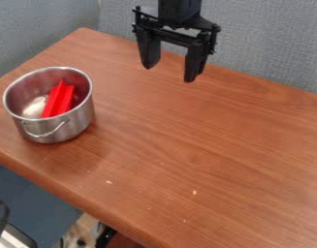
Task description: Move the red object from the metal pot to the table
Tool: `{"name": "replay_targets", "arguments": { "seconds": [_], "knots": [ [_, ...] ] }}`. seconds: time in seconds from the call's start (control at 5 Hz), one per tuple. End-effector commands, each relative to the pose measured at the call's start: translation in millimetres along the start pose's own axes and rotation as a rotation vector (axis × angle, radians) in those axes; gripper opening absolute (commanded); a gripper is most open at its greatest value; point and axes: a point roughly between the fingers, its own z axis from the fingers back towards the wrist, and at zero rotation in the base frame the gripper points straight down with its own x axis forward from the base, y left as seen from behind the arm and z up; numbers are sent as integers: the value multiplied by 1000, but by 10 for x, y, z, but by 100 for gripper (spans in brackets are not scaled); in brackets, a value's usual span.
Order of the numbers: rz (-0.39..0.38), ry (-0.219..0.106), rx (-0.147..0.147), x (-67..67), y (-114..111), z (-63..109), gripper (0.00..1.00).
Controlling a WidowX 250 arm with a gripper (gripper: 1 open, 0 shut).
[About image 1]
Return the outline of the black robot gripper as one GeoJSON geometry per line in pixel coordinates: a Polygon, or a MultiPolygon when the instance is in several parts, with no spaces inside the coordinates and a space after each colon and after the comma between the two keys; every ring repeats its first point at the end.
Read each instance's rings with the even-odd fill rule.
{"type": "MultiPolygon", "coordinates": [[[[210,47],[206,41],[194,39],[185,56],[183,81],[191,82],[202,74],[209,53],[217,52],[217,35],[221,27],[201,15],[202,0],[157,0],[153,10],[137,5],[134,13],[138,17],[154,20],[161,26],[173,29],[195,29],[210,34],[210,47]]],[[[161,39],[155,32],[137,27],[137,41],[142,66],[150,70],[161,60],[161,39]]]]}

